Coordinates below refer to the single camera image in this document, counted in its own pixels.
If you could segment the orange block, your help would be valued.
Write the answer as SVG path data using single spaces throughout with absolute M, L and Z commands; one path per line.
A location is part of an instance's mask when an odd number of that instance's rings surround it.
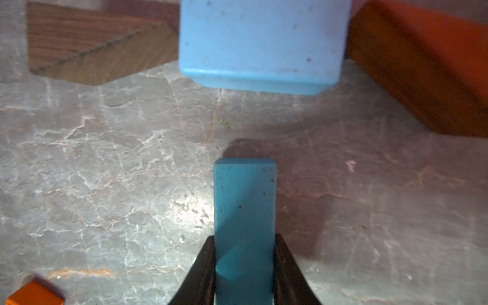
M 5 305 L 64 305 L 64 299 L 40 283 L 31 281 L 9 296 Z

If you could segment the teal block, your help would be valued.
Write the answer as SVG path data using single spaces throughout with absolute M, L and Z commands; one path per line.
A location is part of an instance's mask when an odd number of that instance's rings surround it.
M 213 168 L 217 304 L 273 304 L 277 165 L 221 158 Z

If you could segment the dark brown wedge block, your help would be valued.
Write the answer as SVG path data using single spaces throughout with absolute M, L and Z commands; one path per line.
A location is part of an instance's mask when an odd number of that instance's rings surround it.
M 178 58 L 180 6 L 107 1 L 104 11 L 29 1 L 29 71 L 98 86 Z

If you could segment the light blue rectangular block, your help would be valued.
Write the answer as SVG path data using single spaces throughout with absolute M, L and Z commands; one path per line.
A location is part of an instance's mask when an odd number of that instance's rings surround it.
M 345 0 L 188 0 L 179 69 L 199 85 L 316 95 L 340 79 L 352 4 Z

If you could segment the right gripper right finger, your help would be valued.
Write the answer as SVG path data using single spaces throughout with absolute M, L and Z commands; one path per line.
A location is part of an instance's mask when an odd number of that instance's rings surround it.
M 275 235 L 274 246 L 274 304 L 321 305 L 282 235 Z

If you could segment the reddish brown wedge block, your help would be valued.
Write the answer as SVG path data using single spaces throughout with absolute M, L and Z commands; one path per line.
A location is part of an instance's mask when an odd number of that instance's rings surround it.
M 487 25 L 369 1 L 349 23 L 347 53 L 431 131 L 487 137 Z

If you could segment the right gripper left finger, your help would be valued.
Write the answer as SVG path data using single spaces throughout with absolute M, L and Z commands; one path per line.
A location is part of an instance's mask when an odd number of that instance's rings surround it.
M 215 291 L 215 238 L 209 236 L 169 305 L 213 305 Z

